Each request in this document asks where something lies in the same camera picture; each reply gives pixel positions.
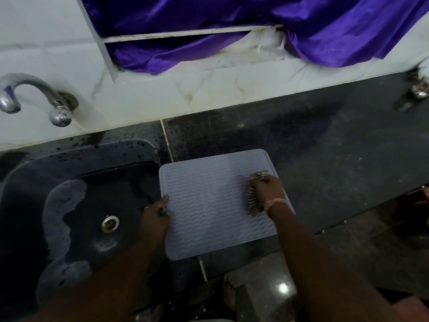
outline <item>sink drain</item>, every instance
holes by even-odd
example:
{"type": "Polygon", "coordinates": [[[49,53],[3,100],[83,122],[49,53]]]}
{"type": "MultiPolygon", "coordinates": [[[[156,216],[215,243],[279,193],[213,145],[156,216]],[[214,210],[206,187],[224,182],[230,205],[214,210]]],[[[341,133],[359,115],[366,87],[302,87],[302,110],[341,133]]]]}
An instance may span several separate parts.
{"type": "Polygon", "coordinates": [[[113,233],[119,226],[119,218],[116,216],[107,216],[101,223],[101,231],[105,234],[113,233]]]}

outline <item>purple curtain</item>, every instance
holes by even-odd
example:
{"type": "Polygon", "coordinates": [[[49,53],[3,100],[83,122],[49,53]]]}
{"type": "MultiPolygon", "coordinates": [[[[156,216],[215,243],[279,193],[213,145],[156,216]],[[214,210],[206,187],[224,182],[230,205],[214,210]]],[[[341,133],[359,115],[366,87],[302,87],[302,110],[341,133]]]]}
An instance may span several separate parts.
{"type": "MultiPolygon", "coordinates": [[[[281,23],[289,51],[331,67],[384,58],[429,11],[429,0],[82,1],[102,37],[281,23]]],[[[106,47],[121,67],[157,74],[181,61],[210,56],[245,34],[149,39],[106,47]]]]}

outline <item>black sink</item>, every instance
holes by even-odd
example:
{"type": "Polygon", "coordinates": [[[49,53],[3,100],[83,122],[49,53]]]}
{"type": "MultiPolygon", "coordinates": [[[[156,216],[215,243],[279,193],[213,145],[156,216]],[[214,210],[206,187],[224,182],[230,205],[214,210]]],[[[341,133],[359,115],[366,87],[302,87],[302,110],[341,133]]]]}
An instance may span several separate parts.
{"type": "MultiPolygon", "coordinates": [[[[37,309],[135,242],[145,206],[160,197],[157,151],[144,140],[74,149],[25,162],[3,180],[0,321],[37,309]],[[119,223],[112,233],[107,216],[119,223]]],[[[152,272],[166,259],[159,250],[152,272]]]]}

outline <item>tap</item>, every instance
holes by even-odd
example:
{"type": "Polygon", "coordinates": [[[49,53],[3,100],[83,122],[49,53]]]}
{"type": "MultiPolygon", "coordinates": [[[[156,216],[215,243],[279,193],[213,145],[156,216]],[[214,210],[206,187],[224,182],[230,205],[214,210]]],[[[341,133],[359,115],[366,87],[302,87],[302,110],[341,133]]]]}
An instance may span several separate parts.
{"type": "Polygon", "coordinates": [[[65,91],[56,91],[47,82],[34,75],[9,73],[0,77],[0,110],[13,114],[21,110],[21,104],[15,95],[15,88],[31,85],[39,89],[52,105],[48,113],[49,120],[57,127],[66,127],[72,121],[72,111],[78,107],[76,97],[65,91]]]}

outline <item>silicone mat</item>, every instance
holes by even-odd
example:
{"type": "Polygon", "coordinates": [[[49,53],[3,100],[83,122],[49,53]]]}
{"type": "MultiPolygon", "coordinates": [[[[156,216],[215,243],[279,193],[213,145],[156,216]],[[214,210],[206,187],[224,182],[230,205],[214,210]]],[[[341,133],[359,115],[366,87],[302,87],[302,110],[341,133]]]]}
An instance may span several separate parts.
{"type": "Polygon", "coordinates": [[[161,195],[169,194],[172,213],[166,255],[180,260],[276,234],[268,216],[247,206],[249,177],[263,170],[277,176],[262,149],[163,165],[161,195]]]}

